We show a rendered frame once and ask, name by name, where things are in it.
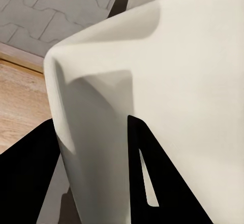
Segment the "bowl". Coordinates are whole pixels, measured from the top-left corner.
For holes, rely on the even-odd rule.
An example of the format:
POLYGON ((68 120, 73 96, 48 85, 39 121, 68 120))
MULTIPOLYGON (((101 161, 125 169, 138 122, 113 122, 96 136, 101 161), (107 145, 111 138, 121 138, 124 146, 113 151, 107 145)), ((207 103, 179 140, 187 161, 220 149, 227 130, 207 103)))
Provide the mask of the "bowl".
MULTIPOLYGON (((49 106, 82 224, 131 224, 128 116, 213 224, 244 224, 244 0, 154 0, 56 43, 49 106)), ((159 207, 141 150, 147 203, 159 207)))

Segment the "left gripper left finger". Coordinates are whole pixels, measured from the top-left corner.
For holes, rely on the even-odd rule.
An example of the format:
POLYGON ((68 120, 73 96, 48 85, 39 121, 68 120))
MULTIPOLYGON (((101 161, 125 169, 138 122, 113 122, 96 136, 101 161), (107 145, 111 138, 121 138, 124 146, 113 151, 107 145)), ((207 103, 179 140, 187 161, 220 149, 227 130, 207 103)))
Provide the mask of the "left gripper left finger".
POLYGON ((0 224, 37 224, 59 155, 53 119, 0 154, 0 224))

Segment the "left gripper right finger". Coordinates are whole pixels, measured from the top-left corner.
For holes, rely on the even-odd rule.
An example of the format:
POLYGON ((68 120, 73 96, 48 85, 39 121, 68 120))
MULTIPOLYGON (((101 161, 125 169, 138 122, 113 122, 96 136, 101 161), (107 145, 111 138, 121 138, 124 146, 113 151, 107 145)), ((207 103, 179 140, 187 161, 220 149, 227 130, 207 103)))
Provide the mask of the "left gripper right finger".
POLYGON ((131 224, 214 224, 147 124, 128 116, 131 224), (159 207, 147 203, 141 150, 159 207))

